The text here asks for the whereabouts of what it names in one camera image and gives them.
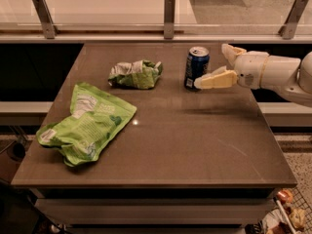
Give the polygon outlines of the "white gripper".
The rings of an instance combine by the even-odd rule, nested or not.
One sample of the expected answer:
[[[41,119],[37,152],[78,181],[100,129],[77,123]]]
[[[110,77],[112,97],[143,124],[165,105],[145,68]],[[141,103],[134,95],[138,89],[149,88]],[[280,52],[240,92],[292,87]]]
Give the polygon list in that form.
[[[249,89],[260,88],[260,75],[269,54],[266,52],[247,52],[246,49],[222,44],[221,51],[234,70],[222,66],[212,73],[205,74],[194,81],[200,90],[230,88],[236,83]]]

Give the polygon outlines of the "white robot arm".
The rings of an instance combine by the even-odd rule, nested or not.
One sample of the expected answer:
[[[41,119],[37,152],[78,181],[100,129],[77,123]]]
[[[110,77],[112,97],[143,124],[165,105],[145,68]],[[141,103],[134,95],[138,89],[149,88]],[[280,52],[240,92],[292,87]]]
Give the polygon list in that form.
[[[222,66],[197,78],[197,89],[223,89],[238,84],[252,90],[273,91],[287,101],[312,106],[312,53],[304,59],[280,57],[228,44],[222,44],[221,51],[232,69]]]

